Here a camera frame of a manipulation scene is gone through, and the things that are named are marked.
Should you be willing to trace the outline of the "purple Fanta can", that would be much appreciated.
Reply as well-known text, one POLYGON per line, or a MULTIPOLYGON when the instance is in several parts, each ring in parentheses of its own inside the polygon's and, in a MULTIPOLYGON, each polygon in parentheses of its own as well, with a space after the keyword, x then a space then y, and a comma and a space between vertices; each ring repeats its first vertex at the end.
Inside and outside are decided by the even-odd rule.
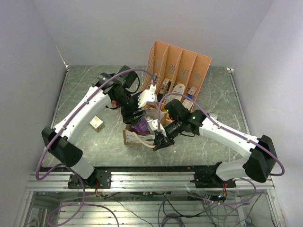
POLYGON ((144 133, 144 134, 150 134, 150 130, 148 128, 148 121, 145 117, 142 117, 139 119, 137 125, 131 126, 132 130, 136 133, 144 133))

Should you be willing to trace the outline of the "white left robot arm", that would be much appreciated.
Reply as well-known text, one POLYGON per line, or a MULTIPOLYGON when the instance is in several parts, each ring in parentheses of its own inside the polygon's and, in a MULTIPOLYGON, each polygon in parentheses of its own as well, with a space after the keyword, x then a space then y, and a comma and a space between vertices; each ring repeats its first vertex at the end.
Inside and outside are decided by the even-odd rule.
POLYGON ((80 183, 86 188, 96 184, 96 170, 84 158, 83 151, 76 147, 76 140, 94 116, 113 101, 121 109, 123 123, 138 123, 145 113, 138 101, 141 93, 129 91, 138 78, 137 71, 139 69, 123 66, 117 74, 99 74, 85 96, 63 120, 53 128, 42 130, 43 155, 52 154, 61 165, 80 176, 80 183))

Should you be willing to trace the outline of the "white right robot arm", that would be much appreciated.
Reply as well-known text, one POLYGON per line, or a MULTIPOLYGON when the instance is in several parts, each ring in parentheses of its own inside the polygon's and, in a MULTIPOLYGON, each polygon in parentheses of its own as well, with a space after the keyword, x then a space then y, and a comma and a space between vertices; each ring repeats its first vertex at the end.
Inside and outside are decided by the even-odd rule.
POLYGON ((173 145, 174 138, 183 132, 204 136, 242 156, 242 159, 236 161, 217 164, 208 178, 212 186, 219 187, 225 181, 240 177, 249 177, 259 183, 267 181, 277 158, 270 137, 247 135, 220 123, 199 109, 190 112, 177 99, 165 105, 165 109, 172 123, 165 127, 158 120, 149 123, 150 129, 155 132, 154 151, 173 145))

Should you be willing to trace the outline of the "canvas bag with rope handles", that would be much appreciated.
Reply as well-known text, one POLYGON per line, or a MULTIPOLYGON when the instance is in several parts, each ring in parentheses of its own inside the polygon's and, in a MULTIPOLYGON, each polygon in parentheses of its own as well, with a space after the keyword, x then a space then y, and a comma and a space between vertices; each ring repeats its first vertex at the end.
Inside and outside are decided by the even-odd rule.
MULTIPOLYGON (((156 108, 143 108, 145 111, 146 120, 153 121, 160 118, 162 126, 165 126, 165 121, 167 117, 167 112, 160 111, 160 117, 158 116, 158 110, 156 108)), ((155 131, 150 134, 136 133, 131 128, 132 125, 127 124, 123 129, 123 140, 125 145, 148 145, 152 146, 155 139, 155 131)))

